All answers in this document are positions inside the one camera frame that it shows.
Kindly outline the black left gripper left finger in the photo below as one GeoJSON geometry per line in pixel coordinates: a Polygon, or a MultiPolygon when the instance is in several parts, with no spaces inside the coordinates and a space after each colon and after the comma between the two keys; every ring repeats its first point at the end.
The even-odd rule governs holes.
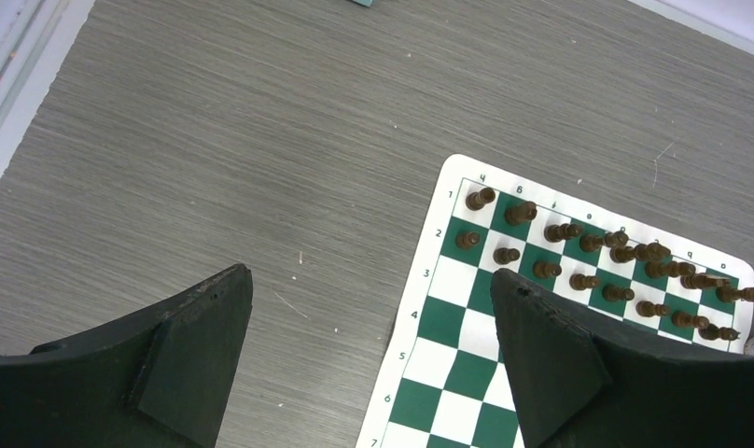
{"type": "Polygon", "coordinates": [[[31,420],[57,447],[212,447],[252,310],[235,264],[93,329],[39,345],[31,420]]]}

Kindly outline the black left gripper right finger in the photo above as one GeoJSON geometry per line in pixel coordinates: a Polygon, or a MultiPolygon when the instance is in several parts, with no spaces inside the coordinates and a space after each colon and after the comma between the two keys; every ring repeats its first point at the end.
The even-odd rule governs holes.
{"type": "Polygon", "coordinates": [[[754,447],[754,357],[664,338],[507,269],[490,295],[528,447],[754,447]]]}

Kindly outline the green white chess board mat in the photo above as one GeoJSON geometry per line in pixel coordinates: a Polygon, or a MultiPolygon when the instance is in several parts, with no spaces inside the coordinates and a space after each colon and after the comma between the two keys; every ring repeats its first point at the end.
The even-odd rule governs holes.
{"type": "Polygon", "coordinates": [[[496,336],[490,297],[494,271],[506,268],[587,308],[646,332],[722,352],[744,350],[754,302],[722,302],[717,288],[687,289],[680,277],[650,278],[647,262],[614,262],[612,248],[591,253],[579,239],[551,243],[551,224],[578,223],[584,233],[625,231],[626,245],[658,242],[671,251],[660,261],[685,261],[696,273],[728,277],[729,287],[754,287],[754,270],[744,260],[620,215],[597,204],[546,187],[465,155],[449,157],[441,167],[424,227],[399,302],[390,342],[379,370],[357,445],[360,447],[519,447],[523,443],[510,384],[496,336]],[[484,187],[496,199],[482,210],[466,207],[470,192],[484,187]],[[509,225],[504,214],[513,205],[532,201],[534,220],[509,225]],[[455,237],[477,231],[478,245],[461,250],[455,237]],[[517,248],[521,257],[498,265],[493,252],[517,248]],[[538,279],[538,260],[557,263],[562,273],[538,279]],[[574,273],[595,275],[599,287],[573,290],[574,273]],[[606,284],[629,287],[632,301],[608,302],[606,284]],[[668,316],[642,317],[639,301],[663,303],[668,316]],[[710,324],[740,332],[735,341],[708,341],[699,329],[678,328],[671,315],[684,311],[710,324]]]}

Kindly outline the dark wooden chess piece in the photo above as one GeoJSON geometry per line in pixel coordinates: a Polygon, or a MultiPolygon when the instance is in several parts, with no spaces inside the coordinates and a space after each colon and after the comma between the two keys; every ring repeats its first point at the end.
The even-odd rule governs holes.
{"type": "Polygon", "coordinates": [[[496,192],[489,187],[474,190],[466,197],[466,207],[472,211],[479,211],[485,205],[492,203],[496,199],[496,192]]]}
{"type": "Polygon", "coordinates": [[[519,226],[525,222],[534,220],[537,216],[537,205],[532,201],[525,201],[509,207],[504,218],[511,226],[519,226]]]}
{"type": "Polygon", "coordinates": [[[582,251],[591,253],[602,247],[621,247],[627,244],[629,237],[625,231],[605,232],[602,234],[584,233],[579,239],[582,251]]]}
{"type": "Polygon", "coordinates": [[[645,265],[645,273],[650,278],[680,277],[696,273],[693,264],[685,261],[649,261],[645,265]]]}
{"type": "Polygon", "coordinates": [[[648,262],[660,261],[671,255],[668,247],[652,242],[649,244],[638,244],[635,246],[617,246],[613,247],[609,253],[611,259],[616,263],[627,263],[632,260],[648,262]]]}
{"type": "Polygon", "coordinates": [[[544,230],[544,237],[551,243],[568,241],[580,237],[584,228],[578,223],[551,224],[544,230]]]}
{"type": "Polygon", "coordinates": [[[748,301],[754,302],[754,287],[735,288],[719,287],[716,290],[718,299],[722,302],[748,301]]]}
{"type": "Polygon", "coordinates": [[[728,277],[709,273],[692,273],[682,275],[680,284],[687,289],[710,289],[726,287],[730,284],[728,277]]]}

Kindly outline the dark wooden pawn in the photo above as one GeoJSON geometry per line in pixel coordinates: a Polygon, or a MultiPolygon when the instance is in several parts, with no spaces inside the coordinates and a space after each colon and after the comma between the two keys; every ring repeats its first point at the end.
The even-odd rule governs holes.
{"type": "Polygon", "coordinates": [[[733,328],[718,327],[714,324],[709,324],[699,329],[699,335],[702,339],[708,341],[723,340],[732,342],[739,338],[740,332],[733,328]]]}
{"type": "Polygon", "coordinates": [[[455,244],[461,250],[469,250],[480,241],[481,235],[477,231],[461,231],[455,237],[455,244]]]}
{"type": "Polygon", "coordinates": [[[639,301],[635,306],[636,312],[642,317],[668,316],[671,308],[663,303],[639,301]]]}
{"type": "Polygon", "coordinates": [[[608,302],[632,301],[635,298],[635,292],[629,287],[606,284],[602,288],[602,297],[608,302]]]}
{"type": "Polygon", "coordinates": [[[707,317],[691,315],[684,311],[675,311],[671,315],[672,324],[678,328],[706,329],[710,325],[707,317]]]}
{"type": "Polygon", "coordinates": [[[561,266],[554,262],[538,260],[533,265],[533,275],[538,279],[554,278],[561,273],[561,266]]]}
{"type": "Polygon", "coordinates": [[[521,252],[517,248],[499,247],[493,252],[493,260],[498,265],[508,265],[520,257],[521,252]]]}
{"type": "Polygon", "coordinates": [[[599,287],[600,279],[595,275],[574,273],[569,278],[569,285],[573,290],[582,291],[599,287]]]}

